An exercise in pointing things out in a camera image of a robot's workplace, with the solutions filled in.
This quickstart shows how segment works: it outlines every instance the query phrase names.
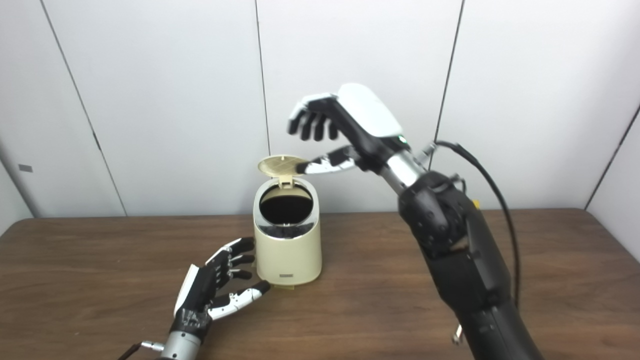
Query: black cable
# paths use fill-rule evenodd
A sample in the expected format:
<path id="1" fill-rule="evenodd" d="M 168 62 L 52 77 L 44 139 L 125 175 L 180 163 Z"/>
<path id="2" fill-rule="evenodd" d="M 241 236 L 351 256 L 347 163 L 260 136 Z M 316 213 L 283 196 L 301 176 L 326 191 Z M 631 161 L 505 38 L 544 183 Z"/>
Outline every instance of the black cable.
<path id="1" fill-rule="evenodd" d="M 491 178 L 491 175 L 489 175 L 489 173 L 484 169 L 484 167 L 480 165 L 480 162 L 478 162 L 476 157 L 471 155 L 471 153 L 468 152 L 464 147 L 462 147 L 460 144 L 457 144 L 457 143 L 450 143 L 450 142 L 444 142 L 444 141 L 436 141 L 435 144 L 438 146 L 447 147 L 453 150 L 456 154 L 460 155 L 462 158 L 467 160 L 471 165 L 473 165 L 476 169 L 478 169 L 478 171 L 480 171 L 480 173 L 484 176 L 484 179 L 489 184 L 489 186 L 491 186 L 491 190 L 493 190 L 493 193 L 495 194 L 495 196 L 498 198 L 498 201 L 500 202 L 500 206 L 502 207 L 502 211 L 504 212 L 504 217 L 507 219 L 507 226 L 509 227 L 509 235 L 511 236 L 511 246 L 513 248 L 513 262 L 514 262 L 513 271 L 515 273 L 514 281 L 513 281 L 514 282 L 513 303 L 515 304 L 516 307 L 518 307 L 520 303 L 520 249 L 518 247 L 518 239 L 516 238 L 516 229 L 513 226 L 513 220 L 511 219 L 511 213 L 509 212 L 509 208 L 507 207 L 507 202 L 504 200 L 504 197 L 502 196 L 500 189 L 498 189 L 498 186 L 495 184 L 495 182 Z"/>
<path id="2" fill-rule="evenodd" d="M 129 356 L 131 356 L 134 352 L 138 351 L 138 349 L 142 346 L 142 343 L 137 343 L 131 345 L 131 347 L 122 354 L 118 360 L 126 360 Z"/>

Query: wooden table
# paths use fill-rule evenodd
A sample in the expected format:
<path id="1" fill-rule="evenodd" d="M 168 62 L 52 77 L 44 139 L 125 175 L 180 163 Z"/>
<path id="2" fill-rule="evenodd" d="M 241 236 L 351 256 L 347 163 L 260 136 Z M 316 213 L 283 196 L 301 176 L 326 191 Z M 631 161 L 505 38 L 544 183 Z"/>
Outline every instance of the wooden table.
<path id="1" fill-rule="evenodd" d="M 512 264 L 501 214 L 485 215 Z M 581 210 L 514 218 L 522 316 L 547 360 L 639 359 L 640 265 Z M 472 359 L 395 213 L 322 221 L 320 278 L 214 323 L 199 359 Z M 249 216 L 23 220 L 0 238 L 0 354 L 115 360 L 164 341 L 189 264 L 252 231 Z"/>

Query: cream trash can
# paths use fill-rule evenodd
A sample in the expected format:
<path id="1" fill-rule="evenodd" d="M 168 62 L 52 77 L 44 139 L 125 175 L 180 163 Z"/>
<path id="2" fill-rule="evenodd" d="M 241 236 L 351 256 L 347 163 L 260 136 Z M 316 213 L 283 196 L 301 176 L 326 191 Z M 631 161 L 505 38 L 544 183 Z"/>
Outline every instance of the cream trash can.
<path id="1" fill-rule="evenodd" d="M 258 276 L 275 285 L 300 285 L 322 270 L 320 210 L 316 189 L 296 173 L 304 159 L 276 155 L 258 169 L 273 177 L 253 201 L 255 257 Z"/>

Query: silver connector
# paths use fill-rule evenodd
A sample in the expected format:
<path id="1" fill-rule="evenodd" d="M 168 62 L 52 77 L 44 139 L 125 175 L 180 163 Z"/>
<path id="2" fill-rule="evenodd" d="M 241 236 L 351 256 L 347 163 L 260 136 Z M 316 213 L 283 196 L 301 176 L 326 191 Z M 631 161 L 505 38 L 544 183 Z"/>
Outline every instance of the silver connector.
<path id="1" fill-rule="evenodd" d="M 453 335 L 451 336 L 451 341 L 453 341 L 455 345 L 460 345 L 462 344 L 462 340 L 464 338 L 465 338 L 465 334 L 464 332 L 462 332 L 462 325 L 458 324 L 458 328 L 456 329 L 456 332 L 454 332 Z"/>
<path id="2" fill-rule="evenodd" d="M 416 162 L 410 152 L 403 150 L 387 160 L 387 166 L 382 169 L 380 175 L 396 194 L 400 195 L 426 172 L 427 170 Z"/>
<path id="3" fill-rule="evenodd" d="M 162 352 L 162 350 L 164 350 L 163 343 L 154 343 L 153 341 L 149 341 L 149 340 L 142 341 L 142 344 L 140 344 L 140 346 L 145 348 L 150 348 L 151 350 L 157 351 L 157 352 Z"/>
<path id="4" fill-rule="evenodd" d="M 172 331 L 164 344 L 160 358 L 195 360 L 200 348 L 200 339 L 182 331 Z"/>
<path id="5" fill-rule="evenodd" d="M 432 142 L 429 145 L 427 145 L 423 150 L 421 150 L 418 153 L 418 155 L 415 156 L 415 159 L 416 161 L 418 161 L 418 164 L 425 164 L 427 160 L 431 157 L 431 155 L 433 155 L 433 153 L 436 151 L 437 148 L 438 146 L 436 145 L 436 143 Z"/>

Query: white robotic hand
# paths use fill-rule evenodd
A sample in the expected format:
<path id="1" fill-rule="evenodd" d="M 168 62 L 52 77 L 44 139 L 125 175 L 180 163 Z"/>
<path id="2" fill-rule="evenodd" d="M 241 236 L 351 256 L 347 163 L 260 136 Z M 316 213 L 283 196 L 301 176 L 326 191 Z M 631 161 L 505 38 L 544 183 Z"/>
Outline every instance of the white robotic hand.
<path id="1" fill-rule="evenodd" d="M 253 238 L 236 239 L 222 246 L 202 268 L 192 264 L 178 293 L 174 315 L 178 316 L 181 309 L 200 314 L 206 311 L 211 320 L 217 320 L 235 313 L 267 292 L 269 283 L 261 281 L 250 288 L 216 296 L 229 280 L 252 278 L 251 272 L 235 267 L 253 263 L 255 257 L 243 253 L 253 250 L 254 246 Z"/>
<path id="2" fill-rule="evenodd" d="M 243 290 L 219 294 L 231 279 L 252 278 L 251 272 L 235 267 L 253 263 L 255 257 L 244 253 L 254 248 L 253 238 L 236 239 L 216 251 L 203 267 L 191 265 L 178 293 L 166 343 L 142 341 L 119 360 L 127 359 L 140 347 L 160 352 L 158 360 L 195 360 L 214 320 L 235 313 L 269 291 L 269 283 L 260 281 Z"/>
<path id="3" fill-rule="evenodd" d="M 324 138 L 329 123 L 329 139 L 342 133 L 351 143 L 315 160 L 299 165 L 300 174 L 320 174 L 346 170 L 357 165 L 380 174 L 394 154 L 409 151 L 402 127 L 387 107 L 367 87 L 345 84 L 337 94 L 307 96 L 299 102 L 289 119 L 288 132 L 308 140 Z"/>

